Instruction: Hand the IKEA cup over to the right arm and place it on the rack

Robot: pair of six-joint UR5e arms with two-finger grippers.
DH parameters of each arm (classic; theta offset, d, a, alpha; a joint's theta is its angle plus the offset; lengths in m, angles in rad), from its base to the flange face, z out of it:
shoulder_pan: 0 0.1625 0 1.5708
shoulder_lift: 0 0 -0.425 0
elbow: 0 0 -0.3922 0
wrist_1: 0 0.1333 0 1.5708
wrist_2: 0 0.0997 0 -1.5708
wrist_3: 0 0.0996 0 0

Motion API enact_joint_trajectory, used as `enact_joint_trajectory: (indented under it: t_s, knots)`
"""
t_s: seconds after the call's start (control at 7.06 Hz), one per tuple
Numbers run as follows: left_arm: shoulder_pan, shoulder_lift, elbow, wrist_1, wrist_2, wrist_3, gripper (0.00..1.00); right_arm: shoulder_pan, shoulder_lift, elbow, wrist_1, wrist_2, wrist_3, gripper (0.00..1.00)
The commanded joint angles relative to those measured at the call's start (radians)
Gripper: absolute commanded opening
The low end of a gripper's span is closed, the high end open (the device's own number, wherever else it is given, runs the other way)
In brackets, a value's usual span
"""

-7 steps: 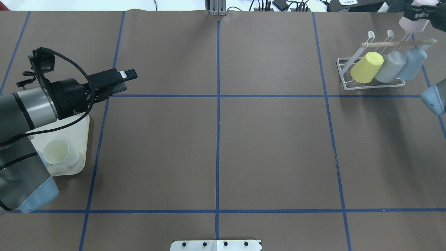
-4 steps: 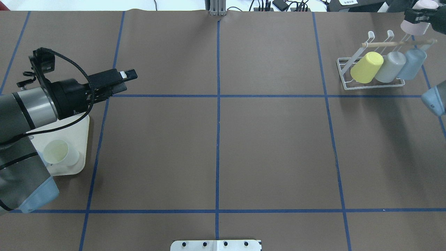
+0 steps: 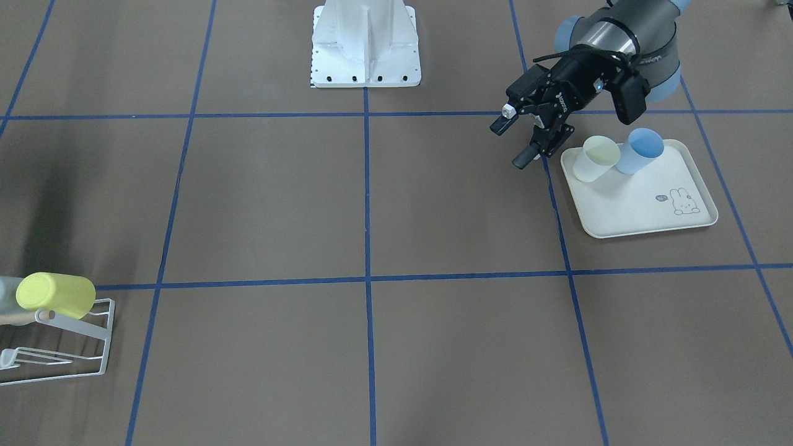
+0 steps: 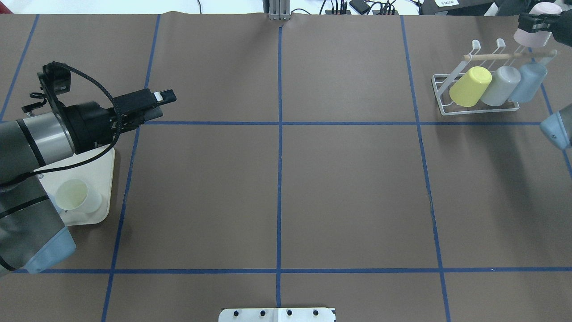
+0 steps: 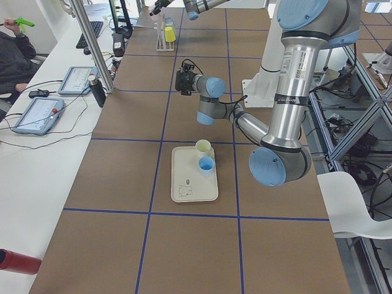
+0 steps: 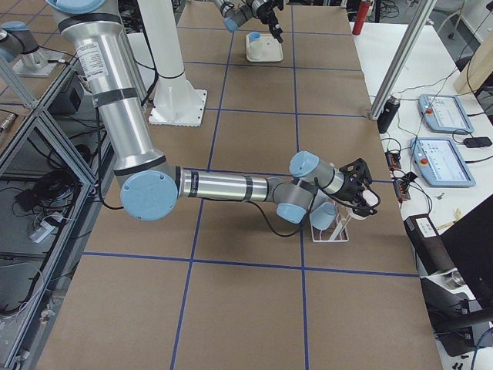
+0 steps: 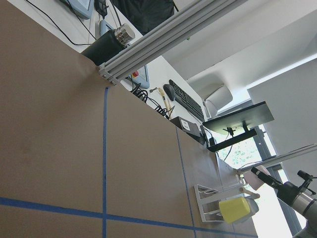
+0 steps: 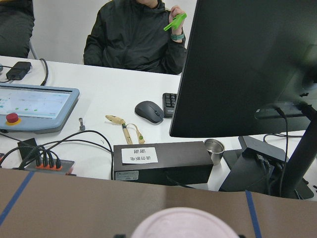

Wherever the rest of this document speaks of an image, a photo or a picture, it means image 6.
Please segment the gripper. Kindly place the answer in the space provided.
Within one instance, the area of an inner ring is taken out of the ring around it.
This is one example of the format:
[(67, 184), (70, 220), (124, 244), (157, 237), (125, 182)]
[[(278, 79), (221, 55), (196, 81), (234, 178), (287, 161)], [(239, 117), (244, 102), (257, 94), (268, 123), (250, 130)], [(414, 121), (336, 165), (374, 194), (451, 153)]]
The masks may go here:
[(275, 9), (283, 10), (283, 0), (265, 0), (257, 1), (257, 18), (267, 25), (270, 34), (279, 42), (283, 43), (282, 33), (283, 30), (280, 26), (279, 20), (276, 16)]
[[(342, 166), (339, 171), (344, 176), (342, 187), (338, 190), (338, 199), (357, 204), (357, 198), (365, 190), (371, 190), (372, 177), (365, 160), (358, 158)], [(377, 213), (376, 207), (352, 207), (352, 213), (359, 217), (368, 217)]]

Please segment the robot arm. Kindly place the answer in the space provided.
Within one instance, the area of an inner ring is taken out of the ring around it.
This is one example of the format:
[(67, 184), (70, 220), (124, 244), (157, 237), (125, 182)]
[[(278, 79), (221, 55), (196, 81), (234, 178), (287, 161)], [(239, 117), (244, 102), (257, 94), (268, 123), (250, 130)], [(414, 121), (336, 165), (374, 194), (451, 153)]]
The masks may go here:
[(239, 27), (251, 19), (258, 19), (267, 25), (270, 34), (280, 43), (283, 43), (283, 30), (276, 16), (275, 9), (283, 10), (286, 2), (283, 0), (253, 0), (244, 1), (242, 5), (234, 5), (231, 1), (213, 0), (223, 16), (223, 23), (230, 32), (235, 32)]
[(290, 161), (292, 180), (185, 170), (167, 162), (152, 142), (150, 124), (198, 126), (206, 92), (187, 80), (173, 6), (169, 1), (141, 1), (139, 10), (157, 73), (151, 117), (146, 117), (143, 85), (115, 1), (53, 1), (61, 35), (75, 47), (116, 154), (114, 173), (122, 206), (139, 220), (168, 215), (181, 197), (253, 203), (271, 202), (277, 214), (302, 224), (325, 195), (359, 217), (373, 215), (380, 204), (371, 189), (363, 160), (341, 168), (300, 151)]

